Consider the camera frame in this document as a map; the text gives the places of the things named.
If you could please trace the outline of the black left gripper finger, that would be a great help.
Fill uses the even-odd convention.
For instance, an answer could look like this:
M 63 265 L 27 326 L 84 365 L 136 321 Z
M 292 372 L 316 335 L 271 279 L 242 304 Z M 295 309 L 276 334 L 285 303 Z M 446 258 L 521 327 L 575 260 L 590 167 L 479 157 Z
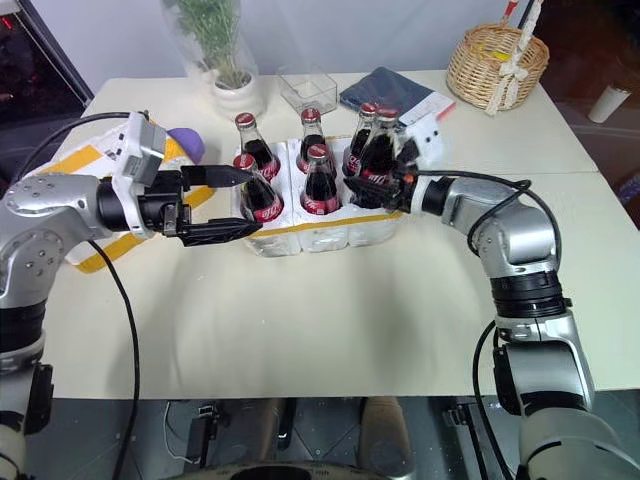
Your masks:
M 230 165 L 193 165 L 182 166 L 181 177 L 185 190 L 193 186 L 219 189 L 247 183 L 253 174 Z
M 244 218 L 211 219 L 207 223 L 184 225 L 179 239 L 185 247 L 223 244 L 248 237 L 262 227 L 262 223 Z

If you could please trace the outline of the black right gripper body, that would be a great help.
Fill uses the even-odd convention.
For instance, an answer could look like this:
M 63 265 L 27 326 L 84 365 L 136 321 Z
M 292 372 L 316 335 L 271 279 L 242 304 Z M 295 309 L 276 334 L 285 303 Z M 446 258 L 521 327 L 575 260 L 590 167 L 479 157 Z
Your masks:
M 387 184 L 384 208 L 389 211 L 410 211 L 416 187 L 415 170 L 394 170 Z

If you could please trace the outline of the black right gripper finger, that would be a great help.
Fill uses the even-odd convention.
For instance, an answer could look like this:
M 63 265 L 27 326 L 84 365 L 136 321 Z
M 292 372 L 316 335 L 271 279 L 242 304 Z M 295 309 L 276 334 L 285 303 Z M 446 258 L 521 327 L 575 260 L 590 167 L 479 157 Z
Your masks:
M 401 167 L 416 167 L 419 158 L 419 149 L 414 139 L 405 141 L 396 156 L 396 161 Z
M 378 184 L 364 177 L 347 177 L 344 184 L 352 192 L 351 202 L 359 207 L 386 207 L 395 196 L 393 185 Z

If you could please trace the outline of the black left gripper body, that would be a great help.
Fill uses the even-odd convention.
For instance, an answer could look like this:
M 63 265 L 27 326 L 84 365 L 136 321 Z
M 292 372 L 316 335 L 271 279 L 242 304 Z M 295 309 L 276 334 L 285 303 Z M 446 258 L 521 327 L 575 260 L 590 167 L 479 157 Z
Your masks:
M 159 171 L 138 196 L 144 225 L 166 237 L 190 237 L 192 210 L 185 193 L 192 186 L 191 169 Z

